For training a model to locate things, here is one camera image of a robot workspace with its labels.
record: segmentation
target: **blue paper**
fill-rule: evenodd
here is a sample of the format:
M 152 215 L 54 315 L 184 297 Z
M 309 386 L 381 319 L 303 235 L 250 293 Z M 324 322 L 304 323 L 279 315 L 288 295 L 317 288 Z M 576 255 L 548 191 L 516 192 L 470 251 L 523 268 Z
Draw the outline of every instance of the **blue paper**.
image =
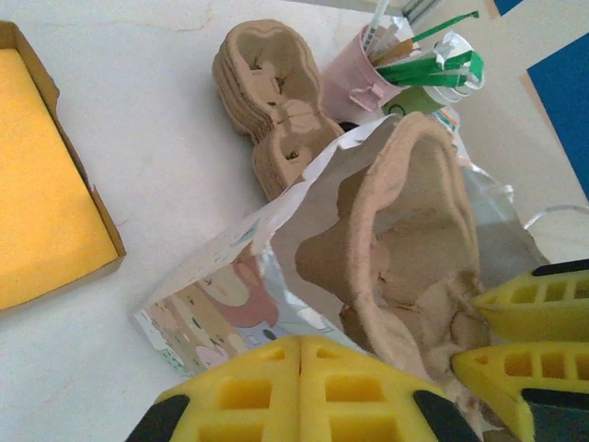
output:
M 499 14 L 504 16 L 523 1 L 524 0 L 495 0 L 495 5 L 499 10 Z
M 589 34 L 527 72 L 589 197 Z

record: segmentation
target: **green straw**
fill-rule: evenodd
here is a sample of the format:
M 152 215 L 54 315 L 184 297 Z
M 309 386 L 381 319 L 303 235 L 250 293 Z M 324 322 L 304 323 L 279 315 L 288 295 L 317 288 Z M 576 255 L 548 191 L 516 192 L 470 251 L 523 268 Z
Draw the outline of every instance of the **green straw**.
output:
M 443 29 L 449 28 L 452 25 L 455 25 L 456 23 L 464 20 L 465 18 L 469 18 L 469 17 L 479 18 L 479 11 L 472 11 L 469 14 L 464 14 L 462 16 L 457 16 L 457 17 L 451 18 L 448 21 L 445 21 L 444 23 L 442 23 L 441 25 L 434 26 L 433 28 L 424 31 L 421 34 L 416 35 L 415 37 L 412 38 L 412 40 L 413 40 L 413 42 L 417 42 L 417 41 L 421 41 L 423 39 L 427 39 L 429 36 L 434 35 L 436 32 L 439 32 Z

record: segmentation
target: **yellow foam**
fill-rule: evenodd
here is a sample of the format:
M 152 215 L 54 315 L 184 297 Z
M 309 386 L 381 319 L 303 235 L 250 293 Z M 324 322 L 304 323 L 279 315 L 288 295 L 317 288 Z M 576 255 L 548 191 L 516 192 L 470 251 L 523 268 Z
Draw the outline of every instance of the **yellow foam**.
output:
M 589 341 L 589 270 L 520 274 L 472 303 L 509 341 Z
M 523 389 L 589 393 L 587 343 L 510 343 L 452 358 L 456 377 L 487 402 L 523 442 L 533 442 L 534 416 Z
M 321 336 L 288 336 L 165 391 L 170 442 L 434 442 L 413 400 L 436 386 Z
M 0 50 L 0 308 L 117 256 L 27 67 Z

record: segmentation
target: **brown cardboard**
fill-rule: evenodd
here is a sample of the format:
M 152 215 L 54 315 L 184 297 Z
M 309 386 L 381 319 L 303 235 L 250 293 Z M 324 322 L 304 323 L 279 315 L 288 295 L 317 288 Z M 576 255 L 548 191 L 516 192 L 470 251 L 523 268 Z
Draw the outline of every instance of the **brown cardboard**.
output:
M 371 144 L 382 151 L 341 182 L 339 221 L 301 243 L 296 269 L 348 306 L 341 322 L 356 343 L 432 379 L 474 418 L 450 356 L 487 345 L 489 330 L 468 303 L 482 293 L 479 247 L 450 135 L 414 112 L 381 124 L 362 149 Z
M 60 136 L 64 140 L 64 144 L 67 147 L 67 151 L 70 154 L 70 157 L 74 161 L 75 167 L 79 172 L 80 176 L 84 180 L 86 187 L 94 201 L 95 206 L 100 213 L 100 218 L 102 218 L 102 222 L 104 223 L 107 231 L 109 232 L 110 240 L 114 245 L 119 258 L 113 262 L 109 262 L 108 264 L 102 266 L 101 268 L 97 269 L 95 272 L 89 273 L 82 278 L 79 278 L 73 281 L 70 284 L 65 285 L 68 289 L 78 287 L 79 285 L 87 284 L 91 281 L 99 279 L 100 277 L 112 273 L 116 271 L 121 266 L 122 258 L 126 255 L 125 248 L 122 244 L 121 235 L 119 231 L 115 227 L 112 218 L 110 217 L 109 212 L 107 211 L 100 195 L 98 194 L 96 188 L 91 187 L 88 178 L 86 175 L 86 171 L 84 170 L 84 166 L 80 157 L 75 152 L 72 143 L 70 142 L 67 134 L 64 131 L 64 128 L 59 123 L 59 119 L 57 117 L 57 99 L 59 97 L 59 89 L 53 82 L 53 79 L 45 70 L 43 63 L 40 61 L 37 54 L 33 51 L 32 47 L 30 46 L 29 42 L 22 34 L 22 32 L 18 29 L 18 26 L 15 23 L 9 21 L 0 21 L 0 49 L 16 49 L 20 56 L 22 57 L 25 66 L 29 70 L 30 76 L 33 79 L 33 82 L 37 86 L 37 89 L 40 92 L 43 101 L 45 102 L 45 106 L 47 106 L 47 110 L 52 116 L 53 122 L 59 131 Z M 62 291 L 64 287 L 59 287 L 56 290 L 53 290 L 52 293 L 56 291 Z
M 495 5 L 495 0 L 485 0 L 485 6 L 487 7 L 487 12 L 489 13 L 491 20 L 501 16 L 499 14 L 499 9 L 497 9 L 497 5 Z
M 283 23 L 257 20 L 232 28 L 214 57 L 213 77 L 234 129 L 255 145 L 254 171 L 270 200 L 343 133 L 320 107 L 313 54 Z

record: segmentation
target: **pink pencil holder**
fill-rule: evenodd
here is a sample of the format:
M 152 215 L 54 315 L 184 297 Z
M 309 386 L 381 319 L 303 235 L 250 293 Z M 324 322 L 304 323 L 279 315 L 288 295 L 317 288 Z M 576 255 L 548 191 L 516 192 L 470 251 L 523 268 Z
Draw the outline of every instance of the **pink pencil holder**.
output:
M 362 49 L 365 30 L 366 27 L 321 74 L 321 105 L 336 122 L 360 122 L 403 90 L 388 83 L 368 61 Z

